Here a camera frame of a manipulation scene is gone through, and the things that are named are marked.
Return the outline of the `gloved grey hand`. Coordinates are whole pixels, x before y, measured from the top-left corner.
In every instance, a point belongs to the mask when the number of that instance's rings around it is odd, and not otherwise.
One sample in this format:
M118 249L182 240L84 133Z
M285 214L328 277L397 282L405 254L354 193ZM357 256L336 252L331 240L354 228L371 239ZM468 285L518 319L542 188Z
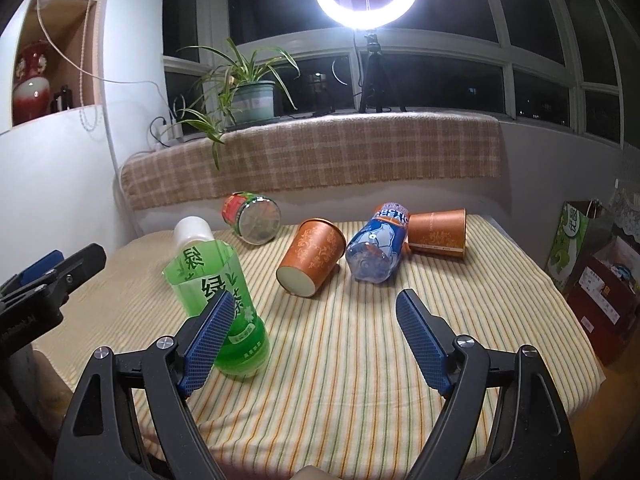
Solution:
M291 480L341 480L340 478L332 476L327 472L315 467L305 466L294 474Z

